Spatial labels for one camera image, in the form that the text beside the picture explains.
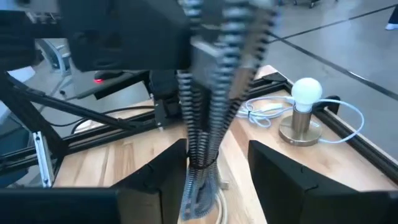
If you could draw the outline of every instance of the metal bracket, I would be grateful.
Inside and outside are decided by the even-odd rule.
[[[33,138],[43,187],[52,187],[55,177],[47,141],[40,131],[33,133]]]

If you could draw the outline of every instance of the black metal frame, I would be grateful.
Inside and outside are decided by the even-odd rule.
[[[175,108],[175,104],[177,104],[178,106],[178,102],[175,102],[175,100],[167,101],[161,99],[155,101],[155,104],[157,106],[155,107],[154,111],[143,113],[138,116],[133,116],[128,119],[115,119],[103,114],[99,114],[95,111],[88,110],[86,108],[81,108],[79,106],[60,101],[49,96],[38,94],[35,91],[22,91],[21,88],[14,88],[11,83],[4,84],[4,81],[8,80],[2,79],[0,76],[0,99],[2,99],[3,101],[4,99],[6,100],[4,101],[5,104],[8,105],[8,107],[12,110],[12,112],[16,114],[19,119],[24,118],[24,116],[19,116],[18,112],[20,112],[20,109],[10,107],[12,106],[12,104],[7,101],[7,97],[4,97],[4,94],[7,93],[7,91],[12,91],[13,93],[15,93],[15,95],[8,93],[8,96],[13,95],[12,97],[14,97],[14,99],[18,99],[19,103],[22,103],[23,105],[28,105],[28,107],[33,106],[30,102],[28,102],[28,100],[32,100],[36,103],[42,103],[45,106],[56,108],[58,110],[76,114],[78,116],[87,117],[100,123],[104,123],[103,126],[83,131],[81,133],[72,134],[71,136],[67,136],[63,139],[55,138],[54,140],[50,138],[50,141],[54,141],[55,143],[64,146],[62,148],[62,152],[52,151],[54,159],[58,159],[55,166],[55,173],[57,173],[60,164],[62,163],[63,157],[66,155],[84,151],[92,147],[96,147],[102,144],[116,141],[118,139],[132,136],[134,134],[139,134],[145,131],[149,131],[151,129],[158,128],[159,123],[162,123],[161,126],[166,126],[181,120],[181,114],[179,113],[179,110],[172,110],[173,114],[169,114],[170,111],[168,108]],[[271,75],[267,75],[263,78],[256,80],[251,90],[249,91],[249,98],[264,96],[281,90],[287,91],[290,94],[291,89],[292,84],[283,75],[275,72]],[[331,96],[329,98],[339,99],[337,96]],[[320,103],[315,105],[313,108],[313,114],[341,138],[345,138],[348,135],[352,134],[353,131],[345,124],[340,122],[331,112],[337,114],[338,105],[336,103]],[[29,129],[29,124],[31,122],[43,123],[39,128],[37,125],[33,125],[33,129],[31,129],[31,131],[41,131],[46,137],[48,134],[51,134],[53,132],[55,133],[52,127],[41,116],[41,114],[37,112],[37,110],[34,113],[34,116],[36,118],[34,119],[35,121],[33,121],[32,115],[29,115],[29,119],[21,119],[21,121],[24,122],[24,124],[27,125]],[[377,167],[381,172],[388,176],[388,178],[398,184],[398,164],[391,161],[388,157],[386,157],[382,152],[377,150],[361,136],[355,136],[347,141],[347,143],[355,150],[357,150],[375,167]],[[0,156],[0,174],[27,168],[36,164],[37,158],[35,157],[35,148],[28,147],[16,152]]]

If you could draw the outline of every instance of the metal lamp base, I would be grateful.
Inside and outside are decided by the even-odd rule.
[[[288,116],[282,120],[279,126],[279,136],[293,146],[312,146],[316,144],[322,135],[322,128],[310,123],[308,130],[298,133],[292,128],[293,116]]]

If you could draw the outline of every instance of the wooden surface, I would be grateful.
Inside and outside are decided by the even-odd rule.
[[[261,69],[258,76],[268,75],[275,71],[271,66],[266,66]],[[287,93],[280,91],[273,95],[280,96],[287,95]],[[266,103],[267,101],[262,101],[255,105]],[[152,102],[145,101],[139,105],[151,104]],[[127,118],[146,111],[148,110],[124,111],[113,116]],[[282,117],[273,119],[273,125],[268,129],[255,126],[246,119],[237,118],[224,137],[218,160],[221,177],[230,182],[229,190],[224,192],[228,203],[229,223],[266,223],[246,160],[248,141],[251,139],[258,140],[305,166],[356,190],[397,188],[394,183],[346,143],[319,143],[311,147],[295,147],[283,142],[278,135],[279,123],[284,116],[289,114],[286,112]],[[323,126],[323,138],[338,139],[335,133],[314,116],[313,120]],[[99,125],[88,121],[77,131],[84,131]],[[184,126],[176,124],[164,131],[155,129],[72,154],[64,159],[55,186],[110,186],[139,169],[176,140],[185,138],[185,136]],[[217,210],[215,209],[202,220],[186,223],[214,223],[216,216]]]

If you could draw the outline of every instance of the black cable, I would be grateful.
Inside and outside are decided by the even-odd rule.
[[[127,108],[119,108],[119,109],[115,109],[115,110],[110,110],[110,111],[105,111],[102,112],[101,114],[109,114],[109,113],[115,113],[115,112],[119,112],[119,111],[126,111],[126,110],[143,110],[143,109],[155,109],[155,106],[131,106],[131,107],[127,107]],[[75,124],[75,127],[73,128],[73,132],[74,130],[77,128],[77,126],[79,126],[80,124],[84,123],[85,121],[88,121],[90,119],[88,118],[80,118],[76,121],[73,121],[71,123],[67,123],[67,124],[53,124],[50,121],[47,121],[51,126],[55,126],[55,127],[67,127],[69,125]]]

